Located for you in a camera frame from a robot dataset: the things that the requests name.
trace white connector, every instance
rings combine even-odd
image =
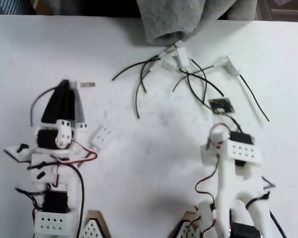
[[[234,64],[232,63],[232,61],[230,60],[230,58],[228,56],[225,56],[224,58],[218,60],[213,67],[224,67],[230,75],[232,76],[240,76],[240,72],[239,70],[236,69],[236,67],[234,66]]]
[[[109,144],[109,142],[114,138],[114,136],[115,134],[110,128],[103,126],[95,134],[95,136],[91,141],[91,144],[94,147],[96,147],[98,151],[103,150]]]
[[[103,238],[100,228],[95,220],[89,220],[79,238]]]
[[[75,233],[77,213],[52,213],[38,211],[35,214],[34,233],[51,236],[71,236]]]
[[[80,82],[77,82],[77,81],[73,81],[73,82],[70,82],[70,87],[71,88],[92,88],[92,87],[95,87],[96,84],[94,82],[83,82],[83,83],[80,83]]]

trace white plastic part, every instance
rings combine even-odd
[[[20,162],[22,161],[30,161],[31,155],[33,154],[33,149],[24,148],[20,151],[20,146],[9,146],[4,149],[8,155],[12,156],[13,159],[16,159]]]
[[[107,126],[103,126],[93,137],[91,144],[96,147],[97,151],[105,149],[109,142],[114,138],[114,132]]]
[[[225,56],[225,59],[227,61],[225,68],[230,73],[230,75],[236,76],[236,77],[240,76],[240,72],[235,68],[235,66],[232,63],[232,61],[230,60],[230,58],[228,56]]]
[[[229,158],[262,165],[259,148],[254,145],[228,140],[223,149]]]
[[[186,238],[186,234],[188,231],[188,238],[195,238],[196,237],[196,231],[193,229],[192,226],[190,226],[190,222],[184,222],[179,230],[179,233],[177,234],[176,238]]]
[[[74,237],[76,231],[77,213],[51,213],[38,211],[35,214],[34,233]]]
[[[89,220],[79,238],[103,238],[95,220]]]

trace black wire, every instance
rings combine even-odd
[[[35,104],[37,103],[37,101],[38,101],[42,96],[44,96],[45,94],[47,94],[48,92],[50,92],[50,91],[52,91],[52,90],[55,90],[56,88],[57,88],[57,86],[56,86],[56,87],[53,87],[53,88],[50,88],[50,89],[48,89],[48,90],[46,90],[46,91],[44,91],[44,92],[41,93],[41,94],[34,100],[34,102],[32,103],[32,105],[31,105],[31,109],[30,109],[30,125],[31,125],[31,127],[33,126],[33,108],[34,108]]]
[[[63,165],[72,168],[77,173],[77,175],[80,179],[80,184],[81,184],[81,207],[80,207],[79,224],[78,224],[78,229],[77,229],[77,234],[76,234],[76,238],[79,238],[79,232],[80,232],[81,224],[82,224],[82,221],[83,221],[84,201],[85,201],[84,180],[83,180],[83,177],[82,177],[81,173],[79,172],[79,170],[74,165],[71,165],[71,164],[63,164]]]
[[[179,69],[179,71],[182,72],[182,73],[184,73],[184,74],[186,74],[186,75],[190,75],[190,76],[199,78],[199,79],[201,79],[201,80],[207,82],[207,83],[210,84],[215,90],[217,90],[218,93],[219,93],[222,97],[224,97],[224,94],[222,93],[222,91],[221,91],[220,89],[218,89],[218,87],[215,86],[213,83],[211,83],[210,81],[207,81],[205,78],[202,78],[202,77],[200,77],[200,76],[198,76],[198,75],[195,75],[195,74],[192,74],[192,73],[185,72],[185,71],[183,71],[183,70],[181,70],[181,69]]]
[[[62,164],[62,163],[60,163],[58,161],[57,162],[49,162],[49,163],[42,162],[42,163],[40,163],[38,165],[29,166],[27,169],[28,170],[41,169],[41,168],[43,168],[45,166],[51,166],[51,165],[64,165],[64,166],[70,167],[70,168],[72,168],[77,173],[77,175],[78,175],[78,177],[80,179],[82,202],[81,202],[81,207],[80,207],[79,224],[78,224],[78,229],[77,229],[77,234],[76,234],[76,238],[79,238],[79,232],[80,232],[81,225],[82,225],[82,220],[83,220],[84,201],[85,201],[85,188],[84,188],[83,177],[82,177],[81,173],[79,172],[79,170],[74,165],[71,165],[71,164]]]
[[[211,109],[208,105],[206,105],[205,103],[203,103],[203,101],[196,95],[196,93],[193,91],[193,88],[191,86],[191,83],[190,83],[190,79],[189,79],[189,74],[187,73],[187,82],[188,82],[188,85],[189,85],[189,89],[191,91],[191,93],[193,94],[193,96],[204,106],[206,106],[208,109]]]
[[[233,121],[233,123],[237,126],[237,129],[238,129],[241,133],[244,133],[243,130],[242,130],[242,128],[241,128],[240,125],[238,124],[237,120],[235,120],[232,116],[227,115],[227,114],[222,114],[222,113],[220,113],[219,115],[230,118],[230,119]]]
[[[246,83],[244,77],[242,75],[240,75],[240,78],[243,80],[244,84],[246,85],[246,87],[248,88],[248,90],[250,91],[250,93],[252,94],[254,100],[255,100],[255,103],[257,104],[259,110],[262,112],[262,114],[264,115],[264,117],[266,118],[267,121],[269,121],[268,117],[266,116],[266,114],[264,113],[264,111],[262,110],[262,108],[260,107],[254,93],[252,92],[252,90],[250,89],[250,87],[248,86],[248,84]]]
[[[263,181],[265,181],[266,183],[269,184],[269,186],[265,186],[264,189],[270,189],[270,188],[275,188],[276,185],[273,184],[272,182],[268,181],[268,179],[266,179],[264,176],[262,176]]]
[[[158,55],[157,55],[157,56],[154,56],[154,57],[152,57],[152,58],[150,58],[149,60],[147,60],[147,61],[144,63],[144,65],[143,65],[143,67],[142,67],[142,69],[141,69],[141,72],[140,72],[140,81],[139,81],[139,84],[137,85],[137,88],[136,88],[136,94],[135,94],[135,110],[136,110],[136,116],[137,116],[138,119],[140,119],[139,110],[138,110],[138,92],[139,92],[140,85],[143,85],[143,84],[144,84],[144,83],[143,83],[144,78],[145,78],[145,77],[148,75],[148,73],[149,73],[149,71],[148,71],[148,72],[146,72],[146,73],[144,74],[144,69],[145,69],[145,67],[148,65],[148,63],[152,62],[152,60],[155,59],[156,57],[158,57]]]
[[[141,61],[141,62],[138,62],[138,63],[135,63],[131,66],[128,66],[127,68],[123,69],[122,71],[120,71],[115,77],[113,77],[112,81],[114,81],[120,74],[122,74],[123,72],[127,71],[128,69],[132,68],[132,67],[135,67],[137,65],[140,65],[140,64],[143,64],[143,63],[146,63],[146,62],[153,62],[153,61],[157,61],[159,59],[149,59],[149,60],[146,60],[146,61]]]
[[[202,101],[205,102],[205,96],[206,96],[206,93],[207,93],[207,86],[208,86],[207,76],[205,75],[204,70],[198,65],[198,63],[196,63],[193,59],[191,59],[191,61],[193,62],[193,64],[195,64],[200,69],[200,71],[202,72],[202,74],[204,75],[204,78],[206,80],[205,81],[204,93],[203,93],[203,99],[202,99]]]
[[[273,222],[275,223],[277,229],[279,230],[280,234],[282,235],[283,238],[287,238],[285,232],[283,231],[282,227],[279,225],[276,217],[274,216],[274,214],[272,213],[272,211],[269,211],[270,213],[270,217],[272,218]]]
[[[260,197],[255,197],[253,199],[251,199],[247,204],[246,204],[246,209],[249,208],[250,205],[252,205],[254,202],[259,201],[259,200],[268,200],[269,199],[269,195],[270,195],[270,191],[268,191],[267,193],[265,193],[263,196]]]
[[[258,200],[267,200],[269,198],[269,194],[270,194],[270,192],[264,194],[261,197],[253,198],[246,204],[246,209],[248,209],[251,204],[253,204],[254,202],[256,202]],[[278,223],[276,217],[274,216],[274,214],[272,213],[272,211],[269,211],[269,213],[270,213],[270,217],[272,218],[273,222],[275,223],[275,225],[276,225],[277,229],[279,230],[280,234],[282,235],[282,237],[287,238],[285,232],[283,231],[282,227],[279,225],[279,223]]]

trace white plastic bracket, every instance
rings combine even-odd
[[[72,141],[72,128],[68,120],[57,120],[58,135],[55,138],[55,144],[60,149],[68,147]]]
[[[77,213],[51,213],[38,211],[35,214],[34,233],[53,236],[74,237]]]
[[[103,238],[100,228],[95,220],[89,220],[79,238]]]

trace perforated bracket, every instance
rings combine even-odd
[[[79,238],[103,238],[103,235],[97,222],[89,220]]]
[[[262,165],[260,150],[254,145],[227,140],[222,153],[227,153],[227,158]]]
[[[35,214],[34,233],[70,236],[75,233],[76,212],[71,211],[65,214],[38,211]]]
[[[55,144],[60,149],[65,149],[69,146],[72,140],[71,123],[68,120],[57,120],[58,135],[55,138]]]
[[[179,233],[177,234],[176,238],[195,238],[196,237],[196,231],[193,229],[192,226],[190,226],[190,222],[184,222],[179,230]]]

